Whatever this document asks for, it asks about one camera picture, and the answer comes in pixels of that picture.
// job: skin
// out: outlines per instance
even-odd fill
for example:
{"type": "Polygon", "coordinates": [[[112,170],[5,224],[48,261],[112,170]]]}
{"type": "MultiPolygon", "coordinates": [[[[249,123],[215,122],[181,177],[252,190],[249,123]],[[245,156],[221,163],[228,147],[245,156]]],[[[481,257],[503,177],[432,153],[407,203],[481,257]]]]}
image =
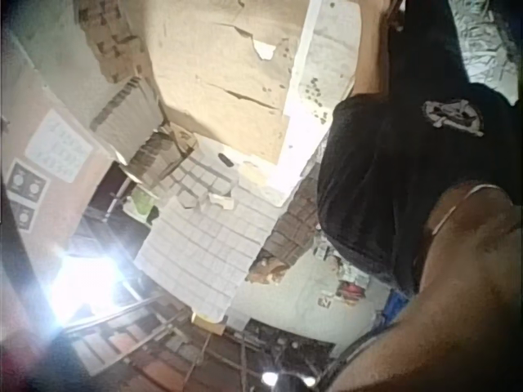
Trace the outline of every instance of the skin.
{"type": "MultiPolygon", "coordinates": [[[[387,0],[360,2],[352,95],[386,95],[387,0]]],[[[448,190],[428,233],[473,185],[448,190]]],[[[500,189],[473,194],[428,239],[420,293],[331,391],[504,390],[521,370],[521,208],[500,189]]]]}

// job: bright light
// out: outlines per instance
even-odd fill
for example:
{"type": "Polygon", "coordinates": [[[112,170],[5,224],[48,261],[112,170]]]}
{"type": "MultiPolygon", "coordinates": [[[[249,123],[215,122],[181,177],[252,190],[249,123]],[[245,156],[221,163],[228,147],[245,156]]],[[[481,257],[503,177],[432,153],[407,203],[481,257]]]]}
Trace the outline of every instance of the bright light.
{"type": "Polygon", "coordinates": [[[51,289],[51,307],[58,321],[67,324],[84,304],[93,314],[113,310],[113,288],[120,279],[109,258],[65,257],[51,289]]]}
{"type": "Polygon", "coordinates": [[[278,374],[273,372],[265,372],[261,375],[261,380],[265,385],[275,386],[278,382],[278,374]]]}
{"type": "Polygon", "coordinates": [[[316,379],[314,377],[303,377],[303,382],[305,382],[305,385],[307,385],[309,388],[312,388],[314,384],[316,383],[316,379]]]}

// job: stacked cardboard boxes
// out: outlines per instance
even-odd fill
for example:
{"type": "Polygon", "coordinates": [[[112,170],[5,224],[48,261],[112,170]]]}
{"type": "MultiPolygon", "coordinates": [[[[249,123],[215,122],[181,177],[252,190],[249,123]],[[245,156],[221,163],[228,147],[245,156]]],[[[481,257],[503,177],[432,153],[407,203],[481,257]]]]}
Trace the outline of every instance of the stacked cardboard boxes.
{"type": "Polygon", "coordinates": [[[118,0],[78,0],[78,23],[87,45],[111,83],[131,76],[152,77],[152,65],[144,43],[133,35],[118,0]]]}

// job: person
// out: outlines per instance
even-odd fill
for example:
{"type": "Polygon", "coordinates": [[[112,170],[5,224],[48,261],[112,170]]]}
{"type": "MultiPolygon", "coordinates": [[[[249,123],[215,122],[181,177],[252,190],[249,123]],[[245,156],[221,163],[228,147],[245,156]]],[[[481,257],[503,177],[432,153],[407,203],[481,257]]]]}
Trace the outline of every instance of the person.
{"type": "Polygon", "coordinates": [[[412,300],[319,385],[506,390],[521,382],[521,107],[469,83],[445,0],[407,0],[399,33],[391,0],[359,4],[318,215],[345,259],[412,300]]]}

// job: printed paper sign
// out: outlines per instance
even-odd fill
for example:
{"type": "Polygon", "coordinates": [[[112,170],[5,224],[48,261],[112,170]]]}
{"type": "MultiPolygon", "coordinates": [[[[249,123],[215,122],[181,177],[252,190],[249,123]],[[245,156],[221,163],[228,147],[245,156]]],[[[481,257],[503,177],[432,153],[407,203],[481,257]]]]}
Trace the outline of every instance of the printed paper sign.
{"type": "Polygon", "coordinates": [[[92,151],[55,111],[50,110],[31,138],[25,156],[65,182],[73,182],[92,151]]]}
{"type": "Polygon", "coordinates": [[[18,230],[30,233],[31,229],[33,228],[36,210],[13,200],[10,200],[10,205],[18,230]]]}
{"type": "Polygon", "coordinates": [[[49,180],[15,159],[7,177],[7,197],[19,230],[30,233],[49,180]]]}

